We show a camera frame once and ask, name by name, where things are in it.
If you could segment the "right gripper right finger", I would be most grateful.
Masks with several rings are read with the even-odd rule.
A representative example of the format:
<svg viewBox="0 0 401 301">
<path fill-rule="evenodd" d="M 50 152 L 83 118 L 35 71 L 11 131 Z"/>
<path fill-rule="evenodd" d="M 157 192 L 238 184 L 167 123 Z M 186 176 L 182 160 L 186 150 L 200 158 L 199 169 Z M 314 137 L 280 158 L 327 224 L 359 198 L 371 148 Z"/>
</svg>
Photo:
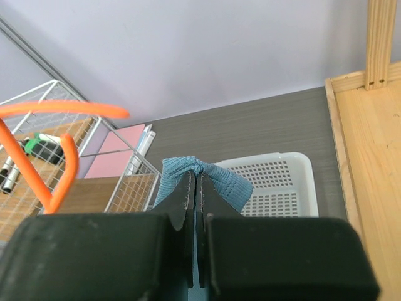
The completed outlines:
<svg viewBox="0 0 401 301">
<path fill-rule="evenodd" d="M 208 300 L 377 300 L 360 237 L 336 218 L 244 217 L 204 199 Z"/>
</svg>

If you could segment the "blue tank top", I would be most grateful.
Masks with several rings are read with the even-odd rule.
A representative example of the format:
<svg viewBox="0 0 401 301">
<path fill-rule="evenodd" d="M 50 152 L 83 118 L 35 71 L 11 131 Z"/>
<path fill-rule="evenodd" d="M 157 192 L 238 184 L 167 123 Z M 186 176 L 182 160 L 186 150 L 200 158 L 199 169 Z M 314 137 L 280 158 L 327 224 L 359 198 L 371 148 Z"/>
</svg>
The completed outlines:
<svg viewBox="0 0 401 301">
<path fill-rule="evenodd" d="M 241 214 L 253 193 L 247 179 L 194 156 L 171 157 L 162 161 L 162 174 L 153 210 L 182 211 L 185 222 L 183 263 L 189 287 L 186 300 L 205 300 L 203 284 L 204 199 L 218 200 L 228 213 Z"/>
</svg>

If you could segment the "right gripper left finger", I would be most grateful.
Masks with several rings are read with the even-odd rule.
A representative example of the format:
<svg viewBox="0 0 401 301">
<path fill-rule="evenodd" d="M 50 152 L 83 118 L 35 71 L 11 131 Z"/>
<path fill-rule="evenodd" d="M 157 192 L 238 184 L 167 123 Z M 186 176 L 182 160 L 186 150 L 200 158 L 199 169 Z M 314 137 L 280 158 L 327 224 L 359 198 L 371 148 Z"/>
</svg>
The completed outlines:
<svg viewBox="0 0 401 301">
<path fill-rule="evenodd" d="M 1 257 L 2 300 L 187 300 L 195 176 L 150 211 L 26 218 Z"/>
</svg>

